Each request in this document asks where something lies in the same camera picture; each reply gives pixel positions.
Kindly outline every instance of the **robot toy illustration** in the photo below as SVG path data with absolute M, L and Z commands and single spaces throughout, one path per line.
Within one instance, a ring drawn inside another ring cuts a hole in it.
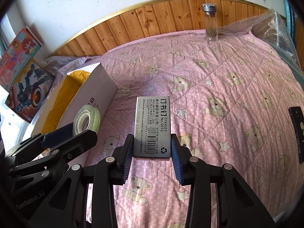
M 34 77 L 37 78 L 37 81 L 31 85 L 29 78 L 33 73 L 35 73 Z M 18 104 L 16 107 L 18 112 L 22 112 L 23 107 L 29 107 L 32 105 L 34 108 L 37 108 L 40 105 L 42 94 L 39 86 L 50 80 L 49 76 L 44 76 L 43 78 L 39 79 L 45 73 L 46 72 L 44 70 L 36 69 L 35 65 L 32 64 L 31 69 L 25 76 L 25 88 L 22 83 L 18 83 L 19 93 L 17 94 L 17 100 L 20 102 L 20 104 Z

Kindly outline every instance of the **tape roll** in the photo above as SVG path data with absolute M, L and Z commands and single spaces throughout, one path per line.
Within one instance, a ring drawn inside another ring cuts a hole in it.
M 89 129 L 96 133 L 100 125 L 100 113 L 95 107 L 84 105 L 77 113 L 73 122 L 73 136 Z

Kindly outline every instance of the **wooden wall panel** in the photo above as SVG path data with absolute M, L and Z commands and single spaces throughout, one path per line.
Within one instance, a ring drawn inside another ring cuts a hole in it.
M 152 4 L 155 18 L 161 34 L 176 32 L 172 10 L 169 2 Z
M 202 4 L 205 0 L 187 0 L 191 15 L 193 30 L 204 29 L 204 15 L 202 12 Z
M 59 50 L 57 51 L 57 55 L 58 55 L 58 56 L 65 56 L 66 54 L 65 54 L 65 52 L 63 51 L 63 49 L 61 48 L 61 49 L 59 49 Z
M 131 41 L 142 39 L 145 37 L 135 10 L 122 13 L 120 15 L 120 18 Z
M 118 46 L 106 22 L 96 25 L 94 29 L 107 51 Z
M 259 8 L 255 6 L 248 5 L 248 17 L 253 17 L 259 15 Z
M 241 21 L 248 18 L 248 5 L 240 2 L 235 2 L 236 21 Z
M 92 45 L 89 43 L 85 34 L 80 34 L 75 39 L 85 55 L 96 55 L 96 52 L 93 50 Z
M 94 28 L 87 30 L 84 34 L 97 55 L 103 55 L 107 52 Z
M 159 35 L 160 31 L 151 5 L 135 9 L 145 37 Z
M 68 44 L 63 46 L 62 50 L 65 53 L 65 56 L 75 56 L 75 53 L 72 51 L 71 47 Z
M 221 0 L 223 24 L 228 25 L 236 21 L 235 2 L 228 0 Z
M 304 70 L 304 27 L 299 19 L 295 21 L 295 41 L 301 69 Z
M 217 8 L 218 26 L 266 13 L 260 6 L 236 0 L 167 0 L 114 16 L 78 35 L 54 55 L 103 55 L 124 43 L 164 33 L 204 28 L 203 3 Z M 297 53 L 304 70 L 304 27 L 296 21 Z
M 108 19 L 106 22 L 118 45 L 123 45 L 130 42 L 130 38 L 119 15 Z
M 177 31 L 192 30 L 192 21 L 187 0 L 172 0 L 170 6 Z
M 223 13 L 221 0 L 205 0 L 205 3 L 212 3 L 216 5 L 216 19 L 218 26 L 223 26 Z
M 81 57 L 81 56 L 85 56 L 86 55 L 83 52 L 83 50 L 81 49 L 81 47 L 80 47 L 80 45 L 79 45 L 79 43 L 77 42 L 76 39 L 73 39 L 70 42 L 68 42 L 68 45 L 70 46 L 70 48 L 73 51 L 73 53 L 75 54 L 75 56 Z

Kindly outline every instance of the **bed sheet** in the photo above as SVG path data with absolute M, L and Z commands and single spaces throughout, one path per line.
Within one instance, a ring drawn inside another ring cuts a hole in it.
M 170 96 L 171 132 L 208 164 L 232 164 L 274 217 L 304 180 L 289 117 L 304 94 L 276 51 L 251 33 L 205 39 L 177 32 L 120 46 L 101 62 L 118 91 L 100 125 L 86 165 L 98 163 L 134 132 L 138 96 Z M 184 228 L 189 186 L 180 186 L 170 161 L 133 159 L 129 179 L 114 187 L 121 228 Z M 91 221 L 92 185 L 87 220 Z M 212 186 L 212 226 L 216 196 Z

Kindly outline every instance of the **black phone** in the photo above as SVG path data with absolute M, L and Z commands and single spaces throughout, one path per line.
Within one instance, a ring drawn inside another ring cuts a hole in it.
M 295 131 L 295 136 L 297 138 L 298 153 L 300 163 L 304 162 L 304 116 L 301 107 L 289 107 L 288 109 L 293 128 Z

